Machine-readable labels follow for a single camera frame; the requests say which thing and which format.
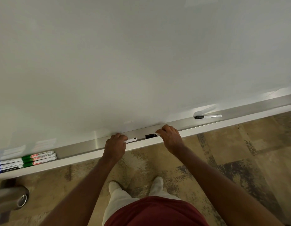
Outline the person's left hand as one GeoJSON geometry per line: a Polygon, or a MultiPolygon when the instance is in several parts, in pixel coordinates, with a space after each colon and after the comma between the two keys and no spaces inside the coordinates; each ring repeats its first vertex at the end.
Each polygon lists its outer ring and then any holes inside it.
{"type": "Polygon", "coordinates": [[[116,164],[125,154],[125,150],[126,144],[110,144],[110,139],[108,139],[105,144],[102,160],[110,164],[116,164]]]}

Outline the person's right hand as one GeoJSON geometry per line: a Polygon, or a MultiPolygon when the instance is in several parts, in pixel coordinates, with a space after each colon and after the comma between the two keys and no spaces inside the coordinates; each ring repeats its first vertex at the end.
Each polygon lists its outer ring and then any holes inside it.
{"type": "Polygon", "coordinates": [[[179,134],[179,138],[172,140],[163,140],[167,150],[174,156],[178,156],[180,151],[185,148],[185,144],[179,134]]]}

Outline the person's right forearm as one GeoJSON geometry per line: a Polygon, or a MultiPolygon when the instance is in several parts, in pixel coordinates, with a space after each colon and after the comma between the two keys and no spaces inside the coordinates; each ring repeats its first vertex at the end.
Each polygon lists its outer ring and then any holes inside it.
{"type": "Polygon", "coordinates": [[[172,154],[196,179],[227,226],[284,226],[244,189],[182,145],[172,154]]]}

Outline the person's left forearm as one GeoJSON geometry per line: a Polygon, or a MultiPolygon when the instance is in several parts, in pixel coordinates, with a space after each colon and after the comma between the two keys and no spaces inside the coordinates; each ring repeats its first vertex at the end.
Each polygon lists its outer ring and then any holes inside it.
{"type": "Polygon", "coordinates": [[[103,156],[39,226],[87,226],[102,187],[119,157],[103,156]]]}

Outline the white left shoe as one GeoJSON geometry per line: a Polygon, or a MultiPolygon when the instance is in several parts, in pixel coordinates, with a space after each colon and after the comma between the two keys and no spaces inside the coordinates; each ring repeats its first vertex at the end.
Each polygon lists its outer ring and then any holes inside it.
{"type": "Polygon", "coordinates": [[[109,189],[109,193],[112,196],[112,194],[114,193],[114,191],[120,189],[122,190],[122,187],[119,185],[118,182],[116,181],[111,181],[108,185],[108,189],[109,189]]]}

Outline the white shoe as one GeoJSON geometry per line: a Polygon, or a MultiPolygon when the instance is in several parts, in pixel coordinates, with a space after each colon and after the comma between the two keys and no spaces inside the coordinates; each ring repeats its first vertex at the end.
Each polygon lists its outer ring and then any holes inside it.
{"type": "Polygon", "coordinates": [[[148,196],[163,197],[163,187],[164,187],[164,182],[163,182],[162,177],[157,176],[152,182],[148,196]]]}
{"type": "Polygon", "coordinates": [[[114,191],[120,189],[122,190],[122,187],[119,185],[118,182],[116,181],[111,181],[108,185],[108,189],[109,189],[109,193],[112,196],[112,194],[114,193],[114,191]]]}

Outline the white right shoe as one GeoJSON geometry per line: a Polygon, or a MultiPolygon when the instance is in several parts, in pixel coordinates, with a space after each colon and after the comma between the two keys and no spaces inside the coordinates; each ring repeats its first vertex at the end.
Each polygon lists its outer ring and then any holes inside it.
{"type": "Polygon", "coordinates": [[[163,182],[162,177],[157,176],[152,182],[148,196],[163,197],[163,187],[164,187],[164,182],[163,182]]]}

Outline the white trousers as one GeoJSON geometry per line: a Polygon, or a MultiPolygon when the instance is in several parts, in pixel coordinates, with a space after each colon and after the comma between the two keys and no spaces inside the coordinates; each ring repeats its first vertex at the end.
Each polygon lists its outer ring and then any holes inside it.
{"type": "MultiPolygon", "coordinates": [[[[165,191],[163,191],[163,198],[181,200],[178,197],[171,195],[165,191]]],[[[106,223],[106,221],[119,209],[122,207],[129,205],[135,201],[138,201],[139,198],[132,198],[125,190],[116,190],[110,197],[110,201],[108,203],[107,208],[105,209],[103,215],[102,226],[106,223]]]]}

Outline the silver whiteboard marker tray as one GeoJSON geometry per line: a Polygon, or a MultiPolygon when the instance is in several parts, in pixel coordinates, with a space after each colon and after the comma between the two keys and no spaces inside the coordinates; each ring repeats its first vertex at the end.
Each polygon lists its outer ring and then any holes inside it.
{"type": "MultiPolygon", "coordinates": [[[[202,112],[209,111],[210,113],[207,115],[221,114],[221,118],[204,118],[197,120],[190,117],[172,121],[169,125],[178,129],[182,137],[187,137],[291,111],[291,94],[276,96],[275,98],[272,98],[271,95],[272,94],[268,95],[267,100],[248,105],[242,105],[224,110],[212,108],[202,110],[202,112]]],[[[127,137],[129,137],[129,139],[137,138],[137,140],[133,141],[133,143],[127,144],[126,150],[131,151],[161,143],[162,139],[160,137],[146,139],[146,135],[154,133],[163,125],[164,124],[159,124],[124,133],[127,137]]],[[[57,154],[57,159],[52,162],[42,163],[40,166],[37,165],[1,173],[0,180],[17,178],[24,175],[100,158],[103,154],[103,148],[106,140],[109,138],[110,136],[105,136],[59,148],[55,148],[56,140],[54,139],[37,142],[33,145],[33,153],[54,151],[57,154]]]]}

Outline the large white whiteboard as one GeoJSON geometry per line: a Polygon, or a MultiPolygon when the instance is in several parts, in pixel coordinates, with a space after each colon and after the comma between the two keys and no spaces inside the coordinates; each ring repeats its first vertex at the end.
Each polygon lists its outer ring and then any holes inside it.
{"type": "Polygon", "coordinates": [[[291,94],[291,0],[0,0],[0,159],[291,94]]]}

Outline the dark red shirt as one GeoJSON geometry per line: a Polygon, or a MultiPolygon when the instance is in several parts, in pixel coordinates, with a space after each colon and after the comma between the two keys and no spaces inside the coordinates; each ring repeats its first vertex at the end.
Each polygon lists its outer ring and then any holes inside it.
{"type": "Polygon", "coordinates": [[[209,224],[188,202],[150,196],[120,208],[103,226],[209,226],[209,224]]]}

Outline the green capped white marker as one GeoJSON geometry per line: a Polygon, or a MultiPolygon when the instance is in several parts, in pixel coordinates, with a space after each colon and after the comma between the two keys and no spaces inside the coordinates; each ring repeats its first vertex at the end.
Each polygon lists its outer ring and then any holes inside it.
{"type": "Polygon", "coordinates": [[[49,158],[45,158],[45,159],[41,159],[41,160],[36,160],[36,161],[26,162],[26,163],[23,163],[22,167],[23,167],[23,168],[31,167],[31,166],[35,166],[35,165],[38,165],[38,164],[42,164],[42,163],[46,163],[46,162],[50,162],[50,161],[54,161],[54,160],[56,160],[56,159],[57,159],[57,157],[54,156],[54,157],[49,157],[49,158]]]}
{"type": "Polygon", "coordinates": [[[38,158],[38,157],[42,157],[42,156],[47,156],[47,155],[51,155],[54,154],[54,151],[47,151],[47,152],[42,152],[42,153],[37,153],[37,154],[33,154],[33,155],[26,155],[21,157],[21,160],[30,160],[30,159],[34,159],[34,158],[38,158]]]}
{"type": "Polygon", "coordinates": [[[35,161],[39,161],[39,160],[44,160],[44,159],[48,159],[48,158],[56,158],[56,153],[52,153],[52,154],[48,154],[45,156],[39,156],[39,157],[35,157],[35,158],[31,158],[31,159],[24,159],[23,163],[29,163],[29,162],[35,162],[35,161]]]}

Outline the blue capped white marker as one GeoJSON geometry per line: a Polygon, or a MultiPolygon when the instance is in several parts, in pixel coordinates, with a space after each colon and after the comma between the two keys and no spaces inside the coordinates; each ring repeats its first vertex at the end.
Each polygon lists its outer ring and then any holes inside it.
{"type": "Polygon", "coordinates": [[[14,167],[2,168],[2,169],[0,169],[0,174],[4,173],[4,172],[12,171],[12,170],[18,170],[20,168],[23,168],[23,165],[17,165],[17,166],[14,166],[14,167]]]}
{"type": "Polygon", "coordinates": [[[9,164],[2,164],[2,165],[0,165],[0,170],[3,170],[5,168],[9,168],[9,167],[17,167],[17,166],[22,165],[22,164],[23,164],[23,161],[9,163],[9,164]]]}
{"type": "Polygon", "coordinates": [[[16,163],[16,162],[20,162],[20,161],[22,161],[21,158],[17,158],[17,159],[9,159],[9,160],[1,160],[1,161],[0,161],[0,165],[10,164],[10,163],[16,163]]]}

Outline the shiny metal cylinder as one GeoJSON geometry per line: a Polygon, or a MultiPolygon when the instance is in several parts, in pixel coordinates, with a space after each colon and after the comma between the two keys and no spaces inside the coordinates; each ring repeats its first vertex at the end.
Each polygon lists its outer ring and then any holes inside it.
{"type": "Polygon", "coordinates": [[[27,204],[30,192],[24,186],[0,189],[0,214],[21,209],[27,204]]]}

